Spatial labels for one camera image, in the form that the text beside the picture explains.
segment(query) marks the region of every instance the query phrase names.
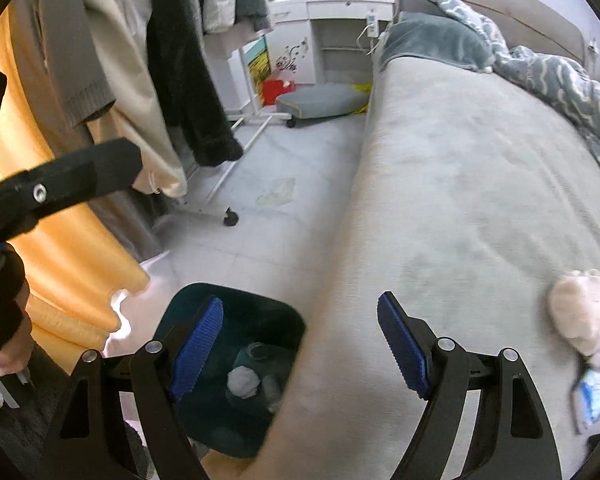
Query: yellow curtain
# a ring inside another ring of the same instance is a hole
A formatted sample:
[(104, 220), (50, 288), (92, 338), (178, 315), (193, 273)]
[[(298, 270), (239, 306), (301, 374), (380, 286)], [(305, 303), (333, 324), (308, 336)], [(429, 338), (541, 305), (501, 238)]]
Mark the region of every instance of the yellow curtain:
[[(20, 83), (8, 10), (0, 17), (0, 71), (8, 78), (0, 111), (2, 180), (54, 158)], [(110, 306), (112, 295), (123, 288), (139, 292), (149, 281), (85, 204), (43, 219), (11, 244), (24, 260), (31, 288), (27, 311), (33, 337), (67, 372), (85, 349), (102, 350), (120, 327)]]

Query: beige coat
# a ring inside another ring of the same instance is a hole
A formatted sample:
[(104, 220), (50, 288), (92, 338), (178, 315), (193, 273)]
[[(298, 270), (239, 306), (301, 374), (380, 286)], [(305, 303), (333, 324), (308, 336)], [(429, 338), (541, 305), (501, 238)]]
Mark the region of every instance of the beige coat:
[(84, 0), (98, 58), (116, 96), (113, 108), (88, 124), (95, 142), (126, 137), (142, 152), (134, 188), (170, 197), (187, 192), (187, 181), (164, 124), (154, 84), (115, 0)]

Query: power strip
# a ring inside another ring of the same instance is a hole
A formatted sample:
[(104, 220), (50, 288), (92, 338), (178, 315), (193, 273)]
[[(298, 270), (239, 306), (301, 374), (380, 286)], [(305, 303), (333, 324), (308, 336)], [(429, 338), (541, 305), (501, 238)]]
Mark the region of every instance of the power strip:
[(380, 36), (380, 24), (378, 23), (378, 15), (370, 12), (366, 16), (366, 35), (369, 38), (377, 38)]

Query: gray cushion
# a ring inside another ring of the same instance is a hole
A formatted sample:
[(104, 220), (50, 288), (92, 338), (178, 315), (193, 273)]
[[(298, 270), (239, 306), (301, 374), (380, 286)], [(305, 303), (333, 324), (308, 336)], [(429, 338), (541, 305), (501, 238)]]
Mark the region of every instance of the gray cushion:
[(401, 12), (389, 29), (380, 58), (381, 69), (396, 57), (433, 59), (451, 66), (490, 72), (494, 62), (489, 45), (462, 23), (422, 12)]
[(276, 108), (298, 119), (317, 119), (357, 112), (368, 101), (366, 92), (349, 85), (326, 84), (282, 94), (276, 99)]

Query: hand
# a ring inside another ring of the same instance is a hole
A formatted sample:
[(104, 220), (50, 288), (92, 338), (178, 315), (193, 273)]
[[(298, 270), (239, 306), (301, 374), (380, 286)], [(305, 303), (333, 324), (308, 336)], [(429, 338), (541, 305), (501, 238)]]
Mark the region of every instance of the hand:
[(25, 280), (20, 292), (15, 298), (22, 309), (22, 323), (13, 337), (0, 350), (0, 376), (16, 374), (24, 370), (31, 359), (33, 338), (31, 337), (31, 319), (25, 312), (29, 299), (29, 283)]

